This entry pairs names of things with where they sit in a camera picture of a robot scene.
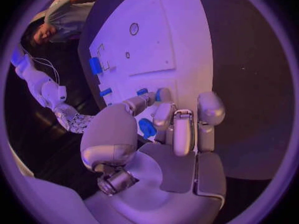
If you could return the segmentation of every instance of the gray shirt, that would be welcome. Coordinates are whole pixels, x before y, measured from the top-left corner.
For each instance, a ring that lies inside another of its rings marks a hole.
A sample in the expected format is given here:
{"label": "gray shirt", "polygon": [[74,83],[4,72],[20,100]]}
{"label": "gray shirt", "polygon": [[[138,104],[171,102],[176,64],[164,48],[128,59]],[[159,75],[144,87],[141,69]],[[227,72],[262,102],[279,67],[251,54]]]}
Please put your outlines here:
{"label": "gray shirt", "polygon": [[56,27],[57,33],[51,42],[65,42],[67,38],[80,34],[94,2],[71,4],[70,0],[60,0],[45,14],[45,23]]}

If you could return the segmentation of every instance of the blue component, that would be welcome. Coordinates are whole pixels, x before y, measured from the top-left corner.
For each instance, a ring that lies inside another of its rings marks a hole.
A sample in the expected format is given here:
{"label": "blue component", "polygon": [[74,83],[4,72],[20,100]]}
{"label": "blue component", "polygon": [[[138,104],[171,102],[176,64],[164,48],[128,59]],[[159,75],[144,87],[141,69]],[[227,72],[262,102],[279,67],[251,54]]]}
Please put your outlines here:
{"label": "blue component", "polygon": [[151,136],[155,136],[157,130],[153,126],[152,122],[149,121],[147,118],[142,118],[139,120],[139,128],[144,133],[144,138],[148,139]]}
{"label": "blue component", "polygon": [[141,95],[146,94],[148,92],[149,91],[147,90],[147,88],[143,88],[143,89],[137,91],[137,95],[141,96]]}
{"label": "blue component", "polygon": [[103,96],[105,96],[107,94],[110,94],[110,93],[112,93],[112,90],[111,90],[111,88],[108,88],[108,89],[105,89],[104,91],[101,91],[100,96],[103,97]]}
{"label": "blue component", "polygon": [[161,101],[160,90],[161,90],[161,89],[158,89],[158,91],[157,91],[157,93],[156,93],[156,97],[155,97],[155,100],[156,100],[156,101]]}
{"label": "blue component", "polygon": [[90,58],[89,65],[92,70],[92,74],[96,75],[103,72],[100,61],[97,57]]}

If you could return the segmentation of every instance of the white wire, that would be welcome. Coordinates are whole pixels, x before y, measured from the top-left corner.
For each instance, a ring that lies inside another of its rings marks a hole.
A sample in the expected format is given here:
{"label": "white wire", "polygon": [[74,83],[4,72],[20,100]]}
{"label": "white wire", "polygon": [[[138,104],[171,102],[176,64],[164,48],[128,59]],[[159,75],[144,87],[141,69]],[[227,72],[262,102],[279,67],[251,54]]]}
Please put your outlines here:
{"label": "white wire", "polygon": [[44,58],[39,58],[39,57],[33,57],[33,56],[31,56],[31,54],[22,46],[22,44],[20,44],[21,45],[21,48],[35,61],[35,62],[37,62],[37,63],[39,63],[39,64],[42,64],[42,65],[45,65],[45,66],[48,66],[48,67],[51,67],[52,69],[53,69],[53,71],[54,71],[54,75],[55,75],[55,82],[56,83],[58,83],[58,85],[60,85],[60,77],[59,77],[59,73],[58,73],[58,71],[55,69],[55,67],[53,66],[53,64],[49,61],[49,60],[47,60],[47,59],[44,59]]}

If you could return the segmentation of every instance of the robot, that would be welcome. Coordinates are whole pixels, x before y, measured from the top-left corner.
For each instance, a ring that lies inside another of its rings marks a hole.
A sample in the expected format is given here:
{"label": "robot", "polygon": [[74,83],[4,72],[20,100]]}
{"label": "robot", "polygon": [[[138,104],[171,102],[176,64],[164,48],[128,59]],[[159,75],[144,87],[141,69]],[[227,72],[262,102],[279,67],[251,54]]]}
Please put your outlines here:
{"label": "robot", "polygon": [[[178,109],[167,88],[107,106],[95,116],[81,115],[65,103],[66,87],[36,70],[20,46],[11,63],[34,98],[51,109],[66,130],[83,133],[83,164],[102,174],[97,180],[102,198],[117,212],[133,223],[213,221],[226,194],[221,160],[213,153],[214,127],[225,117],[215,93],[199,94],[196,124],[193,111]],[[134,117],[157,100],[155,140],[137,150]]]}

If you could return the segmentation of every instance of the patterned sleeve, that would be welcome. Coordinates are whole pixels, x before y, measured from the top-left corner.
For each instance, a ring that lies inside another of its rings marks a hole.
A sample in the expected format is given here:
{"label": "patterned sleeve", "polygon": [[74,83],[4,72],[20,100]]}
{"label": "patterned sleeve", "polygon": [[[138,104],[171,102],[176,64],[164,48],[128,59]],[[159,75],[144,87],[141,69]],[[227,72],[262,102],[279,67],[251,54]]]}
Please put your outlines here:
{"label": "patterned sleeve", "polygon": [[46,11],[45,14],[45,22],[52,23],[56,19],[59,19],[63,16],[68,10],[71,5],[70,0],[60,0],[53,4],[49,9]]}

